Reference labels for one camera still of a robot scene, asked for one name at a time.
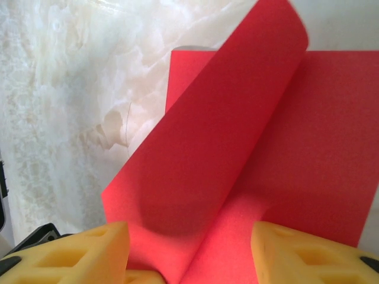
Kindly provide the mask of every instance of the white marble surface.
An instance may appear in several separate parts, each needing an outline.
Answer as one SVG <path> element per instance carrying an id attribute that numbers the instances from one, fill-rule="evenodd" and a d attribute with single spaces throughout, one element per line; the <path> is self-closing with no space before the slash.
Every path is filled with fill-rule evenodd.
<path id="1" fill-rule="evenodd" d="M 0 149 L 16 241 L 105 221 L 100 193 L 164 112 L 170 51 L 219 47 L 254 0 L 3 0 Z M 379 1 L 293 0 L 311 49 L 378 49 Z M 379 202 L 362 236 L 375 251 Z"/>

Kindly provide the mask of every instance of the flat red sheet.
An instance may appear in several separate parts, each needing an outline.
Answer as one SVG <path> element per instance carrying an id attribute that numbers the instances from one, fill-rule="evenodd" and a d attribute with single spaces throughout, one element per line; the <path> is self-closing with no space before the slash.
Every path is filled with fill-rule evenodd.
<path id="1" fill-rule="evenodd" d="M 173 51 L 171 105 L 213 54 Z M 377 51 L 306 54 L 183 283 L 257 283 L 259 220 L 358 244 L 379 181 L 377 66 Z"/>
<path id="2" fill-rule="evenodd" d="M 130 267 L 256 283 L 261 219 L 356 245 L 379 176 L 379 56 L 301 62 L 306 46 L 288 2 L 260 0 L 215 54 L 173 53 L 170 111 L 102 194 L 107 220 L 129 222 Z"/>

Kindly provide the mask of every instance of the marble background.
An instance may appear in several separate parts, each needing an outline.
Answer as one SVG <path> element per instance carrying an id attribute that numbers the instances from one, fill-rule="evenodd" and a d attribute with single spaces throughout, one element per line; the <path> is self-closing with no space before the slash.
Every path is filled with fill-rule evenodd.
<path id="1" fill-rule="evenodd" d="M 16 242 L 105 222 L 100 193 L 164 113 L 170 51 L 218 48 L 255 0 L 2 0 L 0 149 Z M 378 49 L 379 1 L 293 0 L 310 49 Z M 361 246 L 375 251 L 379 201 Z"/>

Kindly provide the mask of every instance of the red foam sheet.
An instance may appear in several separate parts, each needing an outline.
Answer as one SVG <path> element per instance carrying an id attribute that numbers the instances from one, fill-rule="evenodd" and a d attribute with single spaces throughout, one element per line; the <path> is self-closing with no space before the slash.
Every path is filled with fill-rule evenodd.
<path id="1" fill-rule="evenodd" d="M 286 0 L 260 0 L 103 192 L 130 267 L 178 283 L 304 56 Z"/>
<path id="2" fill-rule="evenodd" d="M 202 53 L 173 52 L 169 96 L 196 77 L 201 63 L 189 62 L 209 60 Z M 379 181 L 378 65 L 379 52 L 306 54 L 183 283 L 257 283 L 258 220 L 358 244 Z"/>

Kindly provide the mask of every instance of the red paper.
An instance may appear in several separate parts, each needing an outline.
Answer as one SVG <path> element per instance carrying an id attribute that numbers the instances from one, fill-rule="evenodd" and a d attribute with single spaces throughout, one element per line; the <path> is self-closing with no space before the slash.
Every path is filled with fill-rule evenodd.
<path id="1" fill-rule="evenodd" d="M 173 51 L 171 104 L 211 56 Z M 377 66 L 379 52 L 307 53 L 183 283 L 257 283 L 257 220 L 358 244 L 379 181 Z"/>
<path id="2" fill-rule="evenodd" d="M 286 0 L 260 0 L 102 194 L 126 220 L 131 267 L 187 270 L 304 56 Z"/>

